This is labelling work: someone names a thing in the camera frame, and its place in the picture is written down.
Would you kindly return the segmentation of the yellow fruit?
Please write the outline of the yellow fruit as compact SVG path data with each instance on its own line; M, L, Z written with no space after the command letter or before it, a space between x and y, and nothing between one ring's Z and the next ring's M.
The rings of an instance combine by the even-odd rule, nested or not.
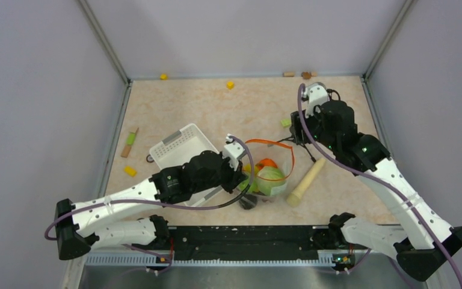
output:
M246 164L243 166L242 170L244 172L256 175L260 171L260 168L257 165L252 166L251 164Z

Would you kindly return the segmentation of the white plastic basket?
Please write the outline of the white plastic basket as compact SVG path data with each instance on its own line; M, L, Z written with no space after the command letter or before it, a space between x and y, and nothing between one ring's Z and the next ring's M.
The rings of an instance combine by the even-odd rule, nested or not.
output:
M152 146L149 154L162 170L168 167L181 166L204 151L218 152L198 126L190 123ZM201 191L192 195L189 200L177 205L200 207L221 190L222 188L215 187Z

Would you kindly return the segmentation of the green pepper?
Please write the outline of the green pepper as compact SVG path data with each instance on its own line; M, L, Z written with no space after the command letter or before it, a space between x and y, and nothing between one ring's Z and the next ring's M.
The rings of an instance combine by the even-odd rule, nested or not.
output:
M252 194L252 193L258 193L259 192L259 187L257 185L256 179L253 179L253 182L250 183L250 174L248 172L243 172L245 179L238 184L237 189L239 191L244 191L247 186L248 190L247 193Z

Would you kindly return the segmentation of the orange tangerine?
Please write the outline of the orange tangerine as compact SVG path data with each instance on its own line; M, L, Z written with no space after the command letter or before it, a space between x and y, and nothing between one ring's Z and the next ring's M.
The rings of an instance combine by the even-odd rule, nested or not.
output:
M275 161L270 158L264 158L256 163L256 167L263 169L264 167L278 168Z

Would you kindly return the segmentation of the pale green cabbage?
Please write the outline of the pale green cabbage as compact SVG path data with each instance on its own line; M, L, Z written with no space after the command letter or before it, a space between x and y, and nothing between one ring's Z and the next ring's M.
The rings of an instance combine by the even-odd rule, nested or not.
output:
M264 167L256 174L259 191L265 196L277 196L286 191L285 174L278 168Z

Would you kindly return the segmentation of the clear zip bag orange zipper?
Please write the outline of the clear zip bag orange zipper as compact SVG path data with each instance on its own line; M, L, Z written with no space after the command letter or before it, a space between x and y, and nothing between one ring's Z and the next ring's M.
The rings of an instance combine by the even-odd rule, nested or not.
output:
M291 145L260 138L245 142L249 148L253 162L248 156L242 159L242 172L246 180L236 187L240 193L248 185L250 176L253 182L247 194L238 201L244 210L252 210L258 205L271 204L280 199L288 190L289 177L295 166L294 149Z

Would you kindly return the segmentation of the microphone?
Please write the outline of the microphone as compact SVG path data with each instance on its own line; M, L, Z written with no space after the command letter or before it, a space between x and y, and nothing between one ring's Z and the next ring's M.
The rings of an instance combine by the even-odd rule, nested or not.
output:
M298 91L297 91L297 97L300 97L301 104L304 103L302 101L302 89L304 86L309 86L309 85L305 85L304 83L302 83L299 85ZM332 89L332 88L327 88L327 91L330 94L330 100L327 102L341 101L341 96L337 90ZM316 158L309 151L307 145L311 144L311 141L310 141L311 139L313 139L316 142L320 142L322 144L322 141L319 141L324 131L322 127L321 105L316 106L315 114L312 117L309 117L308 119L304 117L304 113L305 113L305 109L302 109L301 117L299 116L298 111L294 111L293 113L291 113L290 119L292 121L292 125L289 127L289 132L291 135L289 137L282 138L278 140L277 142L278 143L290 142L296 146L302 147L308 154L310 160L313 163L315 163Z

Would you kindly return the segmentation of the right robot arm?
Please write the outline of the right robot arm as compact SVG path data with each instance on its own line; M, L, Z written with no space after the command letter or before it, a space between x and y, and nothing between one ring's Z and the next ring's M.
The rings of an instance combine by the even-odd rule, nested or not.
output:
M369 187L399 222L392 230L351 213L337 216L330 243L358 244L395 260L423 282L448 264L462 285L454 255L462 248L462 226L452 226L424 201L399 171L391 153L371 134L361 132L355 111L344 101L325 98L302 104L291 114L296 143L311 145L323 157Z

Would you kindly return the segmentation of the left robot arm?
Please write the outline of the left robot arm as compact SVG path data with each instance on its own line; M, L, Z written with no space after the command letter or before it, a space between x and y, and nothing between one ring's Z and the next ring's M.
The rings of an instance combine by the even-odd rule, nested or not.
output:
M187 163L166 167L139 184L86 202L62 199L49 229L55 231L60 260L79 258L93 249L121 244L150 244L169 239L167 221L158 215L137 221L125 218L142 211L170 207L186 210L195 194L220 188L232 192L242 181L243 153L204 151Z

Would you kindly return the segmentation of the light green block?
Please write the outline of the light green block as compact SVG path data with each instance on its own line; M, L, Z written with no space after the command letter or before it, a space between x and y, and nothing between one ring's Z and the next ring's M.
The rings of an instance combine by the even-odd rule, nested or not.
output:
M292 125L291 119L288 119L288 118L282 119L282 120L280 121L280 123L281 123L281 126L282 126L283 128L288 128L288 127L290 127L290 126Z

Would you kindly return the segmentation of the yellow block left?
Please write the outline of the yellow block left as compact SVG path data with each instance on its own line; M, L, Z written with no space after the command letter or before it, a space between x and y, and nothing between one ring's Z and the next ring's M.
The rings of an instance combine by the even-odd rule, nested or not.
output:
M133 167L130 167L130 166L125 166L123 171L125 172L125 174L127 174L130 177L134 177L137 174L137 171Z

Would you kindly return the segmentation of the green and wood stick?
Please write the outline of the green and wood stick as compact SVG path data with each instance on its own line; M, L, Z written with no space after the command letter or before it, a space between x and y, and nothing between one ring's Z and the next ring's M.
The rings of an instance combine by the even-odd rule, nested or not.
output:
M120 156L122 158L127 158L132 150L132 146L135 142L135 139L137 137L137 134L139 132L139 127L138 126L135 126L135 127L132 127L129 132L128 132L128 135L126 137L126 140L125 140L125 145L122 149L122 152L120 154Z

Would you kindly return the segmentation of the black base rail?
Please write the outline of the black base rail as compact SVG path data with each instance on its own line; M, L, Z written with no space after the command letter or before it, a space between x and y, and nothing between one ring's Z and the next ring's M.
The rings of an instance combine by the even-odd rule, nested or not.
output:
M323 250L346 248L325 226L171 226L168 237L134 245L166 250L176 261L316 260Z

